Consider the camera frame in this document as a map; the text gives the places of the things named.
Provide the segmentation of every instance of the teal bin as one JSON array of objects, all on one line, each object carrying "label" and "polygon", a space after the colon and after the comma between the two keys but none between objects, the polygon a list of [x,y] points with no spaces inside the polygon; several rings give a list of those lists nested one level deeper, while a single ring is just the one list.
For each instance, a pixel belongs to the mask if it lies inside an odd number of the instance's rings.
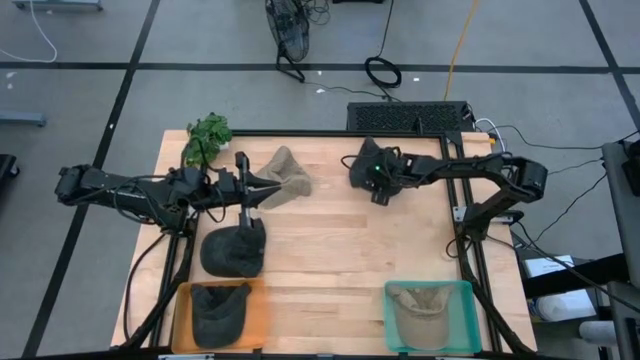
[{"label": "teal bin", "polygon": [[384,329],[393,352],[473,354],[482,350],[467,281],[387,281]]}]

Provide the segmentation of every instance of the orange tray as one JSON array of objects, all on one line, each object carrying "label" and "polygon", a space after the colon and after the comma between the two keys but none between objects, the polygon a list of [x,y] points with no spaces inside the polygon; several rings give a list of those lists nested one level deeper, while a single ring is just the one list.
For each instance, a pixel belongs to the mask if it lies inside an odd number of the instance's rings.
[{"label": "orange tray", "polygon": [[[249,284],[251,293],[247,297],[247,314],[242,335],[240,335],[238,341],[229,346],[216,349],[198,347],[193,339],[191,286],[193,284],[202,286],[240,286],[244,283]],[[183,283],[178,287],[176,294],[171,351],[174,354],[197,354],[211,352],[212,350],[259,349],[262,348],[266,342],[268,324],[267,289],[261,278]]]}]

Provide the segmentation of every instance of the wooden table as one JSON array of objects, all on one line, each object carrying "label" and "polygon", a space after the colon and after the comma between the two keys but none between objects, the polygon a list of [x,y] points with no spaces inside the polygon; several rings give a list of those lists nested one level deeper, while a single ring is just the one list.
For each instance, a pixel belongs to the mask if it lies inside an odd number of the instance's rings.
[{"label": "wooden table", "polygon": [[[463,139],[467,156],[490,152],[486,134],[465,133]],[[165,132],[156,174],[178,167],[186,141],[184,131]],[[403,190],[391,198],[387,207],[375,205],[370,202],[369,193],[351,188],[348,170],[339,161],[344,155],[357,154],[362,141],[347,137],[240,136],[234,137],[231,148],[213,164],[235,170],[233,154],[242,150],[256,172],[278,147],[286,145],[313,179],[310,197],[300,197],[269,211],[253,211],[267,229],[261,276],[269,290],[272,322],[264,353],[391,354],[384,341],[384,282],[460,278],[457,261],[444,252],[454,237],[445,181]],[[376,142],[380,146],[400,146],[403,152],[441,156],[436,139],[378,138]],[[210,175],[215,181],[215,174]],[[461,197],[461,186],[457,185]],[[471,186],[479,202],[497,190],[495,184],[484,179],[472,180]],[[223,224],[200,217],[190,281],[216,280],[200,265],[202,238],[215,228],[237,224],[238,210],[237,206],[228,208]],[[133,260],[158,234],[154,226],[141,228]],[[506,225],[492,225],[489,234],[511,242]],[[156,302],[167,244],[168,241],[154,249],[136,272],[131,289],[130,331]],[[489,241],[484,242],[484,252],[495,306],[524,344],[535,349],[514,252]],[[483,348],[488,350],[485,314],[477,301],[476,307]],[[173,310],[171,303],[165,312],[161,344],[168,343]],[[121,309],[112,343],[123,340]],[[509,351],[504,342],[503,348]]]}]

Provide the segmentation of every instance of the artificial plant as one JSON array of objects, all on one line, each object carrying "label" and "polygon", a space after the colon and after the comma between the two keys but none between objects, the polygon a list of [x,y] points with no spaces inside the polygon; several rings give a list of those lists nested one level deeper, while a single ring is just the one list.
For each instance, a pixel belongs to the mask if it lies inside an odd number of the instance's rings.
[{"label": "artificial plant", "polygon": [[187,125],[189,143],[185,149],[187,166],[200,167],[209,165],[220,152],[220,145],[231,141],[231,130],[227,125],[227,118],[210,113],[204,120],[198,119],[196,124]]}]

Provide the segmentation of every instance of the white cable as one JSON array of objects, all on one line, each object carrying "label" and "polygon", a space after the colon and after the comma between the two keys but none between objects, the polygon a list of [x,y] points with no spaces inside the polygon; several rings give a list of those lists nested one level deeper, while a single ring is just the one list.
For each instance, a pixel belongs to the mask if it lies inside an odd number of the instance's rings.
[{"label": "white cable", "polygon": [[498,141],[500,141],[500,147],[502,148],[502,152],[507,152],[507,147],[504,146],[504,141],[502,141],[502,136],[500,135],[500,131],[498,129],[496,129],[496,124],[493,123],[493,121],[491,121],[491,119],[487,119],[487,118],[482,118],[482,119],[478,119],[476,120],[476,124],[479,122],[483,122],[486,121],[489,124],[491,124],[491,127],[493,131],[495,131],[496,136],[498,136]]},{"label": "white cable", "polygon": [[39,63],[46,63],[46,64],[50,64],[54,61],[56,61],[56,59],[58,59],[58,49],[56,49],[56,47],[51,43],[51,40],[49,40],[49,38],[47,37],[47,35],[44,33],[44,31],[42,31],[42,28],[40,27],[40,24],[38,23],[38,19],[36,19],[36,13],[33,10],[33,0],[29,0],[29,6],[31,6],[31,17],[33,18],[33,22],[36,24],[36,27],[38,28],[38,31],[40,31],[40,34],[42,35],[42,38],[49,44],[49,46],[51,46],[51,48],[53,49],[53,57],[51,58],[51,60],[40,60],[40,59],[26,59],[26,58],[22,58],[20,56],[16,56],[13,54],[9,54],[8,52],[0,49],[0,52],[7,55],[10,58],[16,59],[16,60],[20,60],[20,61],[26,61],[26,62],[39,62]]}]

